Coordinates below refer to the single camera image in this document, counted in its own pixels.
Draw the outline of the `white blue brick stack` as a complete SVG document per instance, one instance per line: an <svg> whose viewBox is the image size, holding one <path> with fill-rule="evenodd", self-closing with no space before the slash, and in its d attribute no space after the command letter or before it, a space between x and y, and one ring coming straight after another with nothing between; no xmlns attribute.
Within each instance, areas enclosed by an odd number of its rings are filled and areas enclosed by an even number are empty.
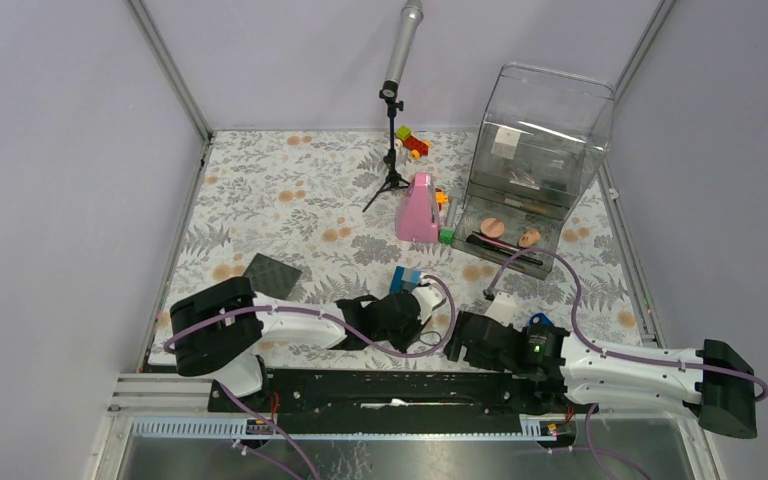
<svg viewBox="0 0 768 480"><path fill-rule="evenodd" d="M422 282L422 272L413 268L397 266L390 282L389 292L396 294L402 291L410 292Z"/></svg>

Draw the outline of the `black wire hair loop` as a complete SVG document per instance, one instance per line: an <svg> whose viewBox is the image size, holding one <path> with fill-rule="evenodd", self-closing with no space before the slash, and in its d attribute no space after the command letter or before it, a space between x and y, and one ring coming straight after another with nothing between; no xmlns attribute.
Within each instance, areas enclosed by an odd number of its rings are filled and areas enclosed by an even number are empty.
<svg viewBox="0 0 768 480"><path fill-rule="evenodd" d="M420 344L428 347L435 347L440 344L443 336L437 331L425 331L418 337Z"/></svg>

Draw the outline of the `round orange powder puff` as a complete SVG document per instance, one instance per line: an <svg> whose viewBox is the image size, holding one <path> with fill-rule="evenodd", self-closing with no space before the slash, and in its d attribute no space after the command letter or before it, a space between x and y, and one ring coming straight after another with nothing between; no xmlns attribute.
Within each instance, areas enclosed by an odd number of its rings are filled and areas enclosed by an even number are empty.
<svg viewBox="0 0 768 480"><path fill-rule="evenodd" d="M488 238L500 238L505 232L505 224L502 220L489 217L485 218L479 226L480 233Z"/></svg>

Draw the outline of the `beige makeup sponge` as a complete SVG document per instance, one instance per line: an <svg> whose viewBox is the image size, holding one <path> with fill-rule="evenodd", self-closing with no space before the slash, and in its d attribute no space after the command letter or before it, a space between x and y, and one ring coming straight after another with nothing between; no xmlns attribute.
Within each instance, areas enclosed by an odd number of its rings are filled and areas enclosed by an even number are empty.
<svg viewBox="0 0 768 480"><path fill-rule="evenodd" d="M517 245L519 248L529 248L536 246L541 240L541 233L535 228L526 230L518 239Z"/></svg>

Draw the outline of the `white cardboard box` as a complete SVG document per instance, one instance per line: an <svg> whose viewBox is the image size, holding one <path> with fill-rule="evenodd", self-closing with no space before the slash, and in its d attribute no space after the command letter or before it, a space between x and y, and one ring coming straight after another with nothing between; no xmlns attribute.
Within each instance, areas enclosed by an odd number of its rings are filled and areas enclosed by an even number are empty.
<svg viewBox="0 0 768 480"><path fill-rule="evenodd" d="M491 153L506 160L513 160L522 132L505 125L499 125L493 140Z"/></svg>

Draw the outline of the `clear acrylic makeup organizer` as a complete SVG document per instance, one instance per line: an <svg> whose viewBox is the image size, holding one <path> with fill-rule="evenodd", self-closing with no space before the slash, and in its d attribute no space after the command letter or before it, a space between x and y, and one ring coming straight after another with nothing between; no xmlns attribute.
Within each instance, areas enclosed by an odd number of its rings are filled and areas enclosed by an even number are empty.
<svg viewBox="0 0 768 480"><path fill-rule="evenodd" d="M541 240L525 255L544 264L515 260L510 267L546 278L564 225L609 151L614 105L615 89L606 81L516 62L502 66L480 123L454 247L502 264L508 256L469 245L467 237L483 236L479 226L489 217L505 224L495 240L514 247L526 230L535 228ZM499 125L522 132L513 160L491 153ZM541 189L510 183L508 167L526 169Z"/></svg>

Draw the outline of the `black makeup brush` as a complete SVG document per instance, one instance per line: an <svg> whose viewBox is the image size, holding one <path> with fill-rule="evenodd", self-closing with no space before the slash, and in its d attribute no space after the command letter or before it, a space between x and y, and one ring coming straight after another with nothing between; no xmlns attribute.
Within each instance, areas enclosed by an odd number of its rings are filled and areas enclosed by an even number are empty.
<svg viewBox="0 0 768 480"><path fill-rule="evenodd" d="M473 245L485 250L489 250L494 253L499 253L501 255L508 256L508 257L516 254L519 251L518 247L514 247L505 242L496 241L495 239L483 237L477 233L473 233L469 235L466 239L466 243L469 245ZM534 266L542 266L544 264L542 260L533 258L529 255L522 255L518 257L516 259L516 262L530 264Z"/></svg>

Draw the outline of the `clear plastic wrapper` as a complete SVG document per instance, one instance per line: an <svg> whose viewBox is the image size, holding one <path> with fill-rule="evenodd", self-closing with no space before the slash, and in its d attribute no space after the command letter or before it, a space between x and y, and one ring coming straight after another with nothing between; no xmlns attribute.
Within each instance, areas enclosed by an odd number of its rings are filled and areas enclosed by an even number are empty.
<svg viewBox="0 0 768 480"><path fill-rule="evenodd" d="M522 169L518 167L508 167L506 175L509 177L509 182L512 184L519 185L532 190L541 189L540 183L526 169Z"/></svg>

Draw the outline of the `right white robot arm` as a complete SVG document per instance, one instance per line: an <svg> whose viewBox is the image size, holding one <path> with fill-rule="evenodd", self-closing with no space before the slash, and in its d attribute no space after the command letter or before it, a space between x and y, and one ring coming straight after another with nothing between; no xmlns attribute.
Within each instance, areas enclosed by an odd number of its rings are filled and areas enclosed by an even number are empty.
<svg viewBox="0 0 768 480"><path fill-rule="evenodd" d="M516 329L462 311L444 353L507 374L499 403L520 413L583 413L591 405L658 410L691 417L721 436L758 435L754 371L723 341L662 350L583 342L552 324Z"/></svg>

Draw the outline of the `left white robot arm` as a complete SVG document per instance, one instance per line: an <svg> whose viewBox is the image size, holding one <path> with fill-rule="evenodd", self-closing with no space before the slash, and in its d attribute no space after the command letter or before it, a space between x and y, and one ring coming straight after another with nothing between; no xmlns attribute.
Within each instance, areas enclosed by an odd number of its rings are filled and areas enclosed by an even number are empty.
<svg viewBox="0 0 768 480"><path fill-rule="evenodd" d="M270 297L235 277L173 305L173 334L164 345L183 377L208 377L227 387L248 411L269 401L262 341L307 344L339 351L378 346L407 354L434 310L444 303L430 283L383 298L372 295L312 305Z"/></svg>

